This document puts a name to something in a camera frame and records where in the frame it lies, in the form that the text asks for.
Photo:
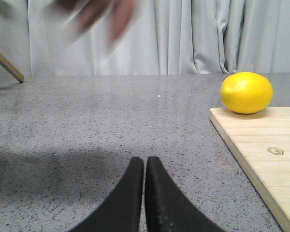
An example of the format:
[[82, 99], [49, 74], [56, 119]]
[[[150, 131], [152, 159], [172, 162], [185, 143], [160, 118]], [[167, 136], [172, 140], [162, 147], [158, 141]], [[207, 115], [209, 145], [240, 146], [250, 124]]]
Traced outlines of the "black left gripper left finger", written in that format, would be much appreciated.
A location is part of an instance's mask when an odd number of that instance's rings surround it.
[[132, 157], [112, 192], [72, 232], [137, 232], [142, 206], [144, 162]]

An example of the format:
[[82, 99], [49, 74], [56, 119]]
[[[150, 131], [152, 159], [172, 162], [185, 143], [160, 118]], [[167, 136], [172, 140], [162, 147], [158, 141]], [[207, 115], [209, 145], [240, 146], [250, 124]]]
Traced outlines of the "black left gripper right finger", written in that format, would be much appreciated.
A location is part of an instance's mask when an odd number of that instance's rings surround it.
[[158, 157], [147, 160], [145, 215], [149, 232], [223, 231], [185, 197]]

